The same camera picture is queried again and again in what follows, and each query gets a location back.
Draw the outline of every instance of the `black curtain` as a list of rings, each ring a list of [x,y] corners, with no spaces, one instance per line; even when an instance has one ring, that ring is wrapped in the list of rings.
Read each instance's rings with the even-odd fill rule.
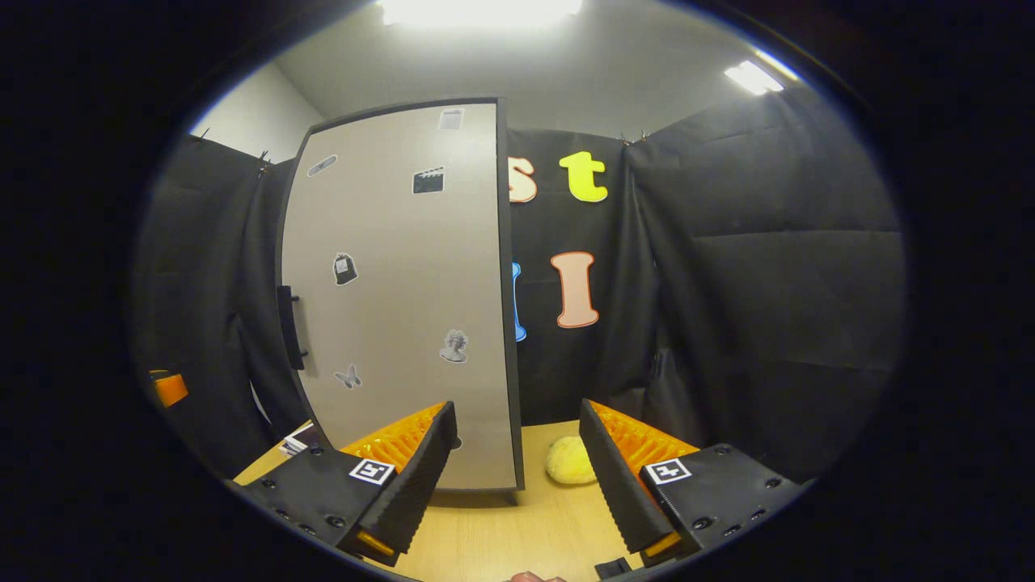
[[[260,176],[244,223],[235,293],[248,377],[278,438],[308,419],[280,336],[274,281],[276,228],[294,177],[294,159]]]
[[[512,253],[521,265],[518,316],[528,336],[518,343],[523,425],[579,417],[589,398],[640,416],[651,380],[656,279],[647,234],[628,187],[620,140],[548,129],[510,129],[507,155],[527,159],[536,195],[511,202]],[[588,152],[603,163],[594,173],[607,197],[572,195],[560,161]],[[590,300],[599,319],[559,325],[562,289],[551,258],[589,253]]]
[[[816,476],[875,408],[903,342],[905,250],[879,170],[835,110],[792,90],[627,153],[688,402],[711,438]]]
[[[796,481],[850,442],[898,353],[905,259],[890,193],[836,111],[786,90],[634,144],[511,129],[507,146],[535,183],[510,205],[523,425],[590,398]],[[573,196],[561,159],[579,152],[603,163],[602,200]],[[273,281],[294,171],[188,138],[142,239],[145,365],[183,372],[190,396],[168,413],[229,476],[306,418]],[[564,253],[593,257],[587,325],[558,321]]]
[[[236,309],[241,234],[261,167],[229,147],[182,140],[151,192],[139,240],[139,363],[182,374],[188,395],[165,415],[221,477],[276,438],[252,397]]]

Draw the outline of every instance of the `black clip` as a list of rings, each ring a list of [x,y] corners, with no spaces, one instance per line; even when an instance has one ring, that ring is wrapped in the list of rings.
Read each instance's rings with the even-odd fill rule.
[[[629,568],[629,562],[625,558],[598,563],[593,566],[593,570],[596,571],[596,575],[600,577],[600,580],[607,580],[615,576],[621,576],[626,572],[632,572],[632,569]]]
[[[269,170],[269,167],[272,166],[272,164],[270,162],[267,162],[267,161],[264,159],[266,157],[267,153],[269,153],[268,149],[265,150],[265,151],[263,151],[262,154],[259,155],[259,175],[256,176],[257,180],[261,180],[262,177],[263,177],[263,174],[265,174],[266,171]]]
[[[195,142],[195,147],[201,147],[202,144],[205,143],[205,136],[208,134],[208,130],[211,129],[211,128],[212,128],[211,126],[205,127],[205,130],[202,132],[201,136],[198,136],[198,141]]]

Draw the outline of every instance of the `wooden table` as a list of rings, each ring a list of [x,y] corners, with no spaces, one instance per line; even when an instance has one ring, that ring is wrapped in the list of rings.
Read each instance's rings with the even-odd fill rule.
[[[522,428],[525,491],[516,504],[503,494],[436,493],[394,568],[426,582],[500,582],[531,571],[543,579],[599,580],[593,565],[629,555],[597,483],[560,485],[546,475],[546,452],[562,436],[578,436],[579,421]],[[285,462],[274,446],[234,479],[247,485]]]

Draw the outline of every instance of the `yellow sponge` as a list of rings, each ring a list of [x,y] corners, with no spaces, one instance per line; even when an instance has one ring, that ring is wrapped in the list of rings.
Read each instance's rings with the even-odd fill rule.
[[[546,473],[554,481],[565,485],[596,481],[582,437],[561,437],[550,446],[550,453],[546,455]]]

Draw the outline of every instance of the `bust sticker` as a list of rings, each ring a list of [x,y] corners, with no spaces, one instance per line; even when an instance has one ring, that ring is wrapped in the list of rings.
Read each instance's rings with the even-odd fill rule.
[[[467,354],[464,353],[464,350],[467,349],[467,336],[463,331],[450,329],[446,333],[446,347],[439,350],[439,356],[450,363],[467,362]]]

